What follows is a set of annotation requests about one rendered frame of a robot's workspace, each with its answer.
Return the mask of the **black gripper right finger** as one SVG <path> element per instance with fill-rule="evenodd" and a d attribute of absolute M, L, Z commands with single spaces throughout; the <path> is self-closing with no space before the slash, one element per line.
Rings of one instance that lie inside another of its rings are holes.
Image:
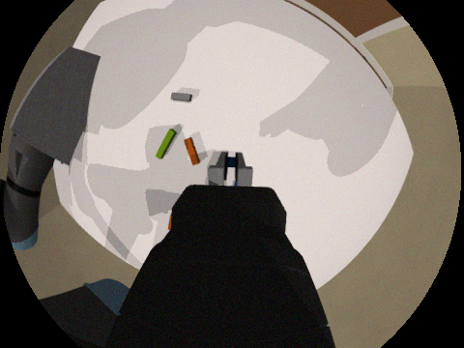
<path fill-rule="evenodd" d="M 253 169 L 251 166 L 246 166 L 243 153 L 236 152 L 235 160 L 235 181 L 237 187 L 252 187 Z"/>

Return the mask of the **grey rod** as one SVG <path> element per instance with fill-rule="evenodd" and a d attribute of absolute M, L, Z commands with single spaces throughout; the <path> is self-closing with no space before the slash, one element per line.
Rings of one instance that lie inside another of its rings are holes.
<path fill-rule="evenodd" d="M 186 101 L 191 102 L 192 95 L 191 94 L 184 94 L 184 93 L 173 93 L 171 94 L 171 100 L 177 101 Z"/>

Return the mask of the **lime green rod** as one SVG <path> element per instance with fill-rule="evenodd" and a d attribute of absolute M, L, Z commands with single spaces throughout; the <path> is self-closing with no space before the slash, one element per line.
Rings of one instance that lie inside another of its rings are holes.
<path fill-rule="evenodd" d="M 165 138 L 163 139 L 158 151 L 157 151 L 157 154 L 156 154 L 156 157 L 158 159 L 162 159 L 166 150 L 168 149 L 171 141 L 173 140 L 175 134 L 177 132 L 174 131 L 173 129 L 169 129 L 168 133 L 166 134 Z"/>

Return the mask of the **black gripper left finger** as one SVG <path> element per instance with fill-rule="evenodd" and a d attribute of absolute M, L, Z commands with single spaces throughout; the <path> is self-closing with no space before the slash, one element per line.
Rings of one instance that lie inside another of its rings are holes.
<path fill-rule="evenodd" d="M 227 178 L 227 157 L 228 152 L 221 152 L 216 165 L 208 168 L 208 178 L 210 186 L 224 186 Z"/>

